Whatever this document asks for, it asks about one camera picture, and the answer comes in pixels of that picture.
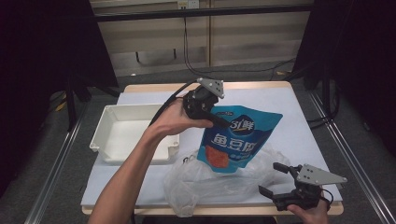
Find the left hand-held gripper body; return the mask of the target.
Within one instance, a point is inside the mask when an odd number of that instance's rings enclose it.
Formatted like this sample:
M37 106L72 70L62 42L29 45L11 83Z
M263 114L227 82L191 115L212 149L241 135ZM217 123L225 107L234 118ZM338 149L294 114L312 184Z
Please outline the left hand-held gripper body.
M183 96L183 108L190 119L215 119L213 106L224 98L223 81L198 78L199 86Z

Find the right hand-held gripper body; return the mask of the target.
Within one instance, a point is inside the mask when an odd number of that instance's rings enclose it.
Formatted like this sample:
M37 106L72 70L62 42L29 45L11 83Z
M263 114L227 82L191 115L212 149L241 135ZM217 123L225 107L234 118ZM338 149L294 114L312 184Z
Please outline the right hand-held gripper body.
M347 178L322 170L310 164L289 166L289 173L294 179L294 186L290 193L274 196L274 204L278 211L286 211L290 204L295 204L304 210L315 208L323 199L322 186L346 183Z

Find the blue snack packet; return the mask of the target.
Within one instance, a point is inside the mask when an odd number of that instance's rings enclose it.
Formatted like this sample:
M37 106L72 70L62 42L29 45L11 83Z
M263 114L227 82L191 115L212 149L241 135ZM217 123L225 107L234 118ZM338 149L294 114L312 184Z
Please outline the blue snack packet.
M230 122L226 128L205 129L197 159L213 172L234 173L245 168L271 136L282 114L263 112L241 105L223 105L211 113Z

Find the clear plastic bag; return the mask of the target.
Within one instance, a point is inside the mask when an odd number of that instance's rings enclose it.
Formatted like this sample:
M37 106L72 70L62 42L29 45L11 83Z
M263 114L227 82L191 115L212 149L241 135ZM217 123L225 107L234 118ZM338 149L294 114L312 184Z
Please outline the clear plastic bag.
M163 181L165 200L178 217L191 217L197 204L237 201L258 192L258 186L275 182L274 162L290 165L280 151L261 149L245 168L234 173L215 173L197 159L198 151L184 155L167 172Z

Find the person's right hand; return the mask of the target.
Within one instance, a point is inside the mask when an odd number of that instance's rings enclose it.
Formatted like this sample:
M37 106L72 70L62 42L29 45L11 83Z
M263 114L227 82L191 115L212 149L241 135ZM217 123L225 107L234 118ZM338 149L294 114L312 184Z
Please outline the person's right hand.
M299 217L304 224L330 224L327 204L324 201L320 201L317 207L307 210L295 204L290 204L287 209Z

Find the person's left hand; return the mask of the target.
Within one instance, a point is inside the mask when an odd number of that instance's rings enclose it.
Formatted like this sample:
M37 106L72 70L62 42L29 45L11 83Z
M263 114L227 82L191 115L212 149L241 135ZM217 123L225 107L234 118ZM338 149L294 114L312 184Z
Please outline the person's left hand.
M167 135L179 134L189 128L211 128L212 126L213 122L207 119L190 119L183 108L183 101L176 98L147 128L146 133L152 138L164 139Z

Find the white table mat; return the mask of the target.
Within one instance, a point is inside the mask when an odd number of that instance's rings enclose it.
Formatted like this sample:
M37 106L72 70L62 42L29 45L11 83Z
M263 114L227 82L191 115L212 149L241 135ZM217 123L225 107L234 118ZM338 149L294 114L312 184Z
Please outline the white table mat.
M171 95L170 91L138 91L123 93L115 105L161 105ZM311 164L322 170L328 165L310 131L303 111L291 88L233 89L225 92L221 105L242 105L249 108L280 113L283 118L264 144L280 151L290 163ZM199 146L204 131L191 128L177 137L168 137L170 147L161 146L154 155L142 185L137 205L143 207L166 206L163 181L171 166L184 155L192 153ZM105 162L98 152L92 167L88 186L82 197L81 206L90 210L109 179L120 168L121 163Z

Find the white plastic tray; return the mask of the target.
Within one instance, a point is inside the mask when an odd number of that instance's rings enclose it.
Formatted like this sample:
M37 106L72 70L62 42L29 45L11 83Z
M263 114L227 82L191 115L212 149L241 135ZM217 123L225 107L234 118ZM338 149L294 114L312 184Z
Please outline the white plastic tray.
M90 149L105 162L125 161L160 108L161 105L107 105Z

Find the black metal stand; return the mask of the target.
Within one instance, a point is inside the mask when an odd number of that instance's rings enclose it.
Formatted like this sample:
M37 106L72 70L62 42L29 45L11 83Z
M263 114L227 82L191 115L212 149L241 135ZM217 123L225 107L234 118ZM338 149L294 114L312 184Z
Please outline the black metal stand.
M70 77L66 80L65 93L66 93L66 104L68 111L68 131L71 132L76 125L77 114L75 108L72 79Z
M322 74L322 103L326 116L331 115L331 105L330 105L330 77L329 77L329 66L325 63L323 64L323 74Z

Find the black horizontal bar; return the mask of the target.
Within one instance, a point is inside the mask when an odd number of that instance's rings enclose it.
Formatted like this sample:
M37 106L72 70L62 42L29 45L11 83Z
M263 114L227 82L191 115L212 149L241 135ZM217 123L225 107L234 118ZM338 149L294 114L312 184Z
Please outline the black horizontal bar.
M275 5L260 7L215 7L199 9L175 9L148 12L123 12L96 14L94 19L98 22L105 21L142 21L158 19L192 18L208 16L229 16L268 13L289 13L311 11L313 4Z

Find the black curtain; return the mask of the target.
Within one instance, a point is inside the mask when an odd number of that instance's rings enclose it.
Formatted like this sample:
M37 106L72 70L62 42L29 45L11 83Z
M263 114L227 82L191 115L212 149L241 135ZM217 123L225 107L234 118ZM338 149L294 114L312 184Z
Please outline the black curtain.
M34 147L50 97L118 81L90 0L0 0L0 196Z
M396 0L314 0L292 72L334 79L396 157Z

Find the aluminium floor rail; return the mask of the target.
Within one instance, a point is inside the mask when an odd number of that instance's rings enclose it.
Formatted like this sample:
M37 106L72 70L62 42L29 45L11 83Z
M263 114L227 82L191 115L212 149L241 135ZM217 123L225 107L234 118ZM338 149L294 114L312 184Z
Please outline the aluminium floor rail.
M396 160L349 103L342 103L341 114L326 126L375 213L374 222L396 224Z
M81 224L87 219L80 206L87 160L79 141L83 121L79 118L67 133L24 224Z

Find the white wall outlet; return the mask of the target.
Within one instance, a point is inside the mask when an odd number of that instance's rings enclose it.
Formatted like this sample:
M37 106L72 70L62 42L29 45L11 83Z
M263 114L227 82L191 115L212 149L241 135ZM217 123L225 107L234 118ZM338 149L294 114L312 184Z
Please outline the white wall outlet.
M177 0L179 9L197 9L200 7L199 0Z

